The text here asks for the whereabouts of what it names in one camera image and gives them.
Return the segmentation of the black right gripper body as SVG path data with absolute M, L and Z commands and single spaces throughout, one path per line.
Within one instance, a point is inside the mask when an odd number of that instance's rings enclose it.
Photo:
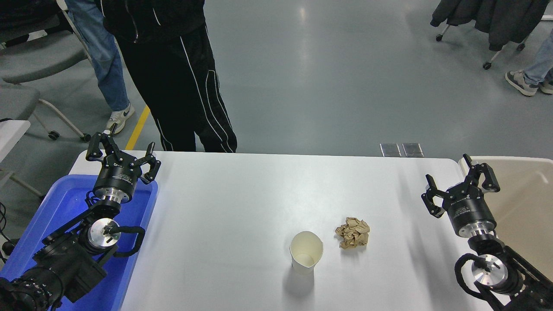
M 474 185 L 455 185 L 447 193 L 446 211 L 456 235 L 474 236 L 478 231 L 488 234 L 496 229 L 482 189 Z

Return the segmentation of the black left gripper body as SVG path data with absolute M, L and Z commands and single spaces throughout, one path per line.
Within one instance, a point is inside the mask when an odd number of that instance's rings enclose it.
M 118 190 L 125 197 L 132 197 L 136 191 L 138 179 L 142 175 L 140 167 L 131 167 L 130 162 L 117 162 L 103 158 L 102 168 L 93 187 L 95 196 L 100 197 L 109 190 Z

